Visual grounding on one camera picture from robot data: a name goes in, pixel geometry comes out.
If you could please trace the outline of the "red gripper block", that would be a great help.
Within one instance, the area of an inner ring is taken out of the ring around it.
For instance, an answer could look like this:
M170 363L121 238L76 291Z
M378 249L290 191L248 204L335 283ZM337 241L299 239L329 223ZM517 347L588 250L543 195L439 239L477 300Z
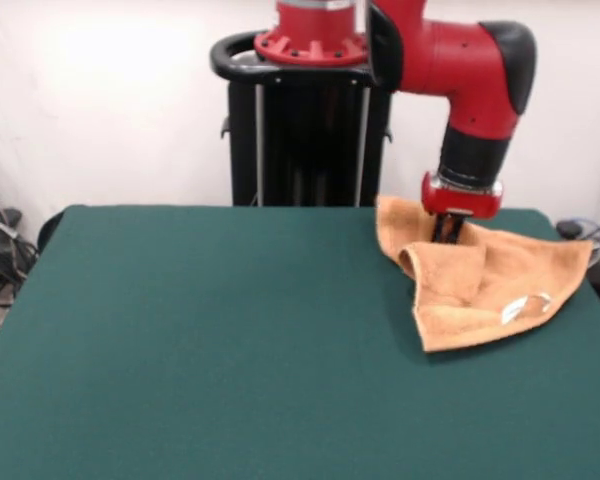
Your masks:
M451 218L448 243L458 242L465 217L491 219L500 210L503 197L503 184L497 180L486 189L467 189L443 180L435 172L427 172L421 184L421 203L425 211L435 215L432 242L447 241L447 223Z

